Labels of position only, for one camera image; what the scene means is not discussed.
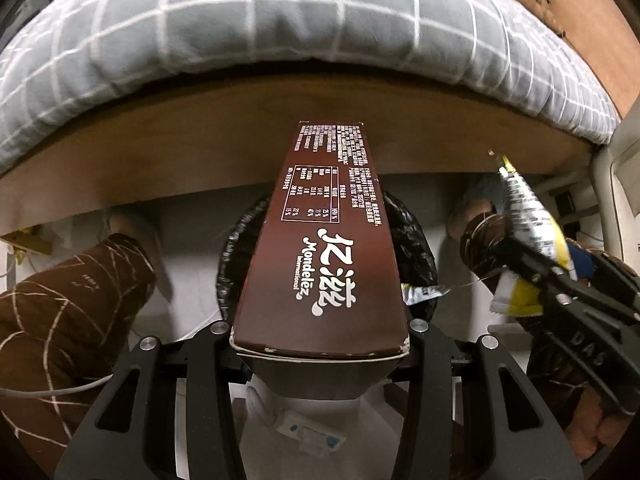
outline bed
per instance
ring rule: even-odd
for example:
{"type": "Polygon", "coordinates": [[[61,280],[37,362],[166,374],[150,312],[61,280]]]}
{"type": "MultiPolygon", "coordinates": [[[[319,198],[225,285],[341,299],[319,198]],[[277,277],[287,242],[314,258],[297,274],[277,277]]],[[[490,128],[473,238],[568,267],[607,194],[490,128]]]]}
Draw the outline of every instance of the bed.
{"type": "Polygon", "coordinates": [[[564,41],[514,0],[55,0],[0,54],[0,231],[273,180],[300,119],[367,123],[380,173],[584,164],[640,81],[584,1],[564,41]]]}

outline plastic wrapper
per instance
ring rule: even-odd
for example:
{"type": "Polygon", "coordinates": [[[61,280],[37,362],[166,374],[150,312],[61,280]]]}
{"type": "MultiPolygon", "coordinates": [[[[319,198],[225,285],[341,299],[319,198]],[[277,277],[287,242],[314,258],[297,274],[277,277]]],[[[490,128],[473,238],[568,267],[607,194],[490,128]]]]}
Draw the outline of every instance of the plastic wrapper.
{"type": "MultiPolygon", "coordinates": [[[[383,200],[402,288],[409,287],[415,292],[408,308],[412,317],[431,320],[437,306],[437,297],[442,294],[420,294],[423,288],[438,284],[433,253],[420,223],[406,206],[384,190],[383,200]]],[[[216,296],[225,319],[232,320],[234,317],[269,201],[269,197],[258,200],[242,215],[226,240],[220,256],[216,296]]]]}
{"type": "MultiPolygon", "coordinates": [[[[510,234],[555,260],[575,280],[574,263],[562,230],[505,156],[499,157],[500,176],[508,188],[510,234]]],[[[498,281],[491,310],[508,316],[539,316],[538,288],[505,269],[498,281]]]]}

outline gray plaid bedding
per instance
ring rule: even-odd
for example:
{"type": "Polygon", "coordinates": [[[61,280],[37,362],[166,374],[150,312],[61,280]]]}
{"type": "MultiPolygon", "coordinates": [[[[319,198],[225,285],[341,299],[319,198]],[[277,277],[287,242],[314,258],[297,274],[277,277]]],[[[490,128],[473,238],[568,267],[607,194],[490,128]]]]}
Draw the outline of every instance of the gray plaid bedding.
{"type": "Polygon", "coordinates": [[[0,172],[145,82],[311,58],[463,84],[597,144],[619,122],[589,67],[514,0],[55,0],[0,54],[0,172]]]}

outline wooden bed board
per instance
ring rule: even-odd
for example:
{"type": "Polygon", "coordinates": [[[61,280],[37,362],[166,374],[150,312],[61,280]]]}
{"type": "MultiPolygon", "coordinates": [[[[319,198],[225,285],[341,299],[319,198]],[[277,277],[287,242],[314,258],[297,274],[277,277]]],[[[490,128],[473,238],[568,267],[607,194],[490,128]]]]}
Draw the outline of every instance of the wooden bed board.
{"type": "Polygon", "coordinates": [[[107,206],[277,177],[299,120],[362,121],[378,173],[553,174],[590,143],[474,92],[406,77],[292,73],[165,85],[73,120],[0,178],[0,233],[107,206]]]}

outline black garbage bag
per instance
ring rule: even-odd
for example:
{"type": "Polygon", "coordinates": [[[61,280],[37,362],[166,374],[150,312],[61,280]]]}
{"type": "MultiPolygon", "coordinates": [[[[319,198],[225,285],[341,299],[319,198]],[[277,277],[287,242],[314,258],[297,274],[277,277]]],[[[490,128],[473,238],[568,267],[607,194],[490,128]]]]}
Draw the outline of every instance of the black garbage bag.
{"type": "MultiPolygon", "coordinates": [[[[234,318],[270,198],[267,196],[258,200],[242,215],[226,240],[220,256],[216,297],[225,319],[234,318]]],[[[384,190],[383,199],[400,281],[413,286],[437,285],[438,275],[433,253],[418,219],[402,202],[384,190]]],[[[421,301],[408,308],[412,317],[431,320],[437,301],[437,298],[421,301]]]]}

